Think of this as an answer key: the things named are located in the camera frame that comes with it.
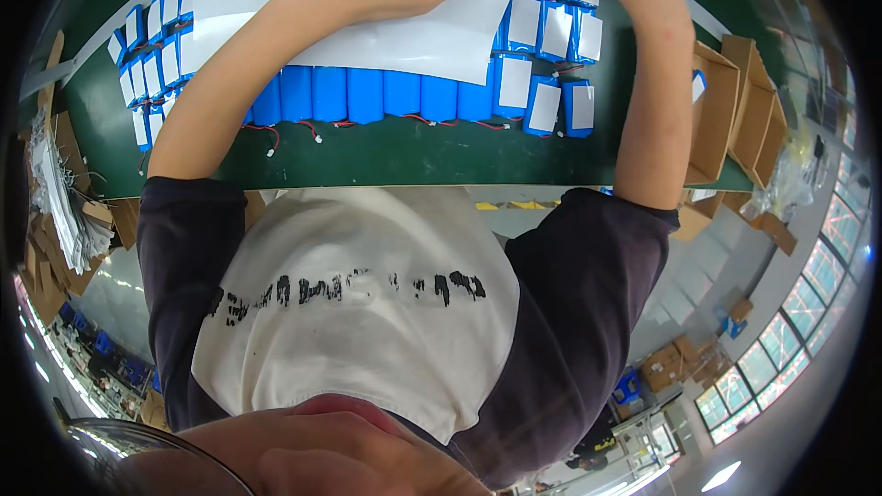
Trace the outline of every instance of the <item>glass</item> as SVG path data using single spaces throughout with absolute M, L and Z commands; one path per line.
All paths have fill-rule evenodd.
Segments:
M 759 415 L 759 407 L 755 402 L 749 403 L 747 406 L 744 406 L 741 410 L 738 411 L 737 414 L 733 415 L 725 422 L 723 422 L 719 427 L 713 429 L 711 431 L 711 439 L 713 439 L 713 444 L 720 444 L 723 440 L 728 439 L 735 433 L 737 433 L 738 429 L 744 427 L 744 425 L 751 423 L 753 419 Z
M 811 335 L 808 343 L 805 344 L 812 357 L 818 354 L 818 350 L 824 344 L 826 338 L 830 336 L 832 329 L 836 327 L 856 291 L 857 284 L 854 283 L 854 279 L 851 276 L 845 276 L 842 287 L 839 289 L 839 293 L 836 294 L 836 299 L 830 305 L 830 310 L 827 311 L 821 324 L 815 328 L 815 333 Z
M 729 411 L 723 404 L 720 393 L 716 387 L 711 387 L 703 395 L 695 399 L 695 405 L 699 407 L 701 417 L 705 419 L 708 429 L 716 427 L 722 420 L 729 417 Z
M 760 334 L 759 341 L 763 343 L 763 347 L 772 358 L 772 363 L 779 371 L 799 349 L 799 340 L 796 334 L 780 314 L 776 314 L 772 318 L 766 330 Z
M 232 469 L 174 435 L 117 419 L 65 423 L 94 478 L 113 493 L 254 494 Z
M 818 292 L 824 303 L 829 303 L 839 282 L 845 275 L 845 268 L 820 239 L 815 242 L 808 262 L 805 263 L 803 276 L 811 287 Z
M 830 209 L 821 226 L 821 233 L 830 240 L 832 246 L 845 257 L 851 259 L 854 245 L 861 231 L 861 221 L 835 193 L 830 199 Z
M 741 368 L 754 392 L 761 391 L 766 387 L 766 383 L 778 374 L 778 370 L 775 369 L 775 365 L 772 364 L 771 358 L 763 350 L 759 341 L 751 345 L 744 356 L 738 359 L 738 367 Z
M 796 378 L 799 377 L 799 374 L 802 373 L 808 365 L 809 355 L 805 352 L 805 349 L 802 349 L 793 361 L 790 362 L 787 368 L 785 368 L 774 381 L 769 383 L 769 386 L 766 387 L 763 392 L 757 395 L 759 407 L 766 410 L 772 402 L 778 400 L 778 397 L 784 394 L 784 391 L 790 387 L 793 380 L 796 380 Z
M 790 291 L 781 308 L 787 311 L 790 321 L 803 337 L 811 333 L 811 329 L 815 327 L 826 310 L 824 302 L 802 276 L 793 286 L 793 290 Z
M 729 406 L 730 410 L 738 410 L 751 399 L 751 392 L 747 389 L 747 384 L 741 377 L 741 373 L 734 366 L 723 374 L 722 378 L 716 382 L 717 388 L 720 390 L 723 402 Z

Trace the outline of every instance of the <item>cardboard box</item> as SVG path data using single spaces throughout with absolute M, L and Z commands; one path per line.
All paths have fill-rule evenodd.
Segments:
M 784 110 L 759 57 L 756 41 L 723 35 L 722 55 L 742 74 L 729 155 L 751 182 L 765 189 L 787 132 Z
M 692 69 L 704 74 L 706 87 L 692 105 L 692 147 L 686 183 L 710 184 L 720 179 L 726 160 L 742 75 L 734 63 L 698 41 Z

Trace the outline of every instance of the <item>worker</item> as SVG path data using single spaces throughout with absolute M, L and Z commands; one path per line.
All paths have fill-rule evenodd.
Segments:
M 504 248 L 457 187 L 290 191 L 245 233 L 243 192 L 209 177 L 271 78 L 349 24 L 442 1 L 270 0 L 153 147 L 138 257 L 166 415 L 263 493 L 487 494 L 566 457 L 667 260 L 690 152 L 684 0 L 619 0 L 637 71 L 615 196 L 571 190 Z

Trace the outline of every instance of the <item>ceiling light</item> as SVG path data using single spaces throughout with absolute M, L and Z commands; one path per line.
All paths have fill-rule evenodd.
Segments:
M 719 473 L 717 473 L 716 475 L 714 475 L 711 478 L 711 480 L 707 481 L 707 484 L 704 486 L 704 488 L 701 489 L 701 491 L 707 492 L 708 490 L 711 490 L 712 488 L 716 488 L 717 486 L 720 486 L 723 483 L 725 483 L 726 481 L 728 481 L 729 478 L 732 477 L 732 474 L 735 473 L 735 470 L 738 468 L 739 465 L 741 465 L 740 461 L 735 462 L 731 466 L 729 466 L 728 468 L 725 468 L 722 471 L 720 471 Z

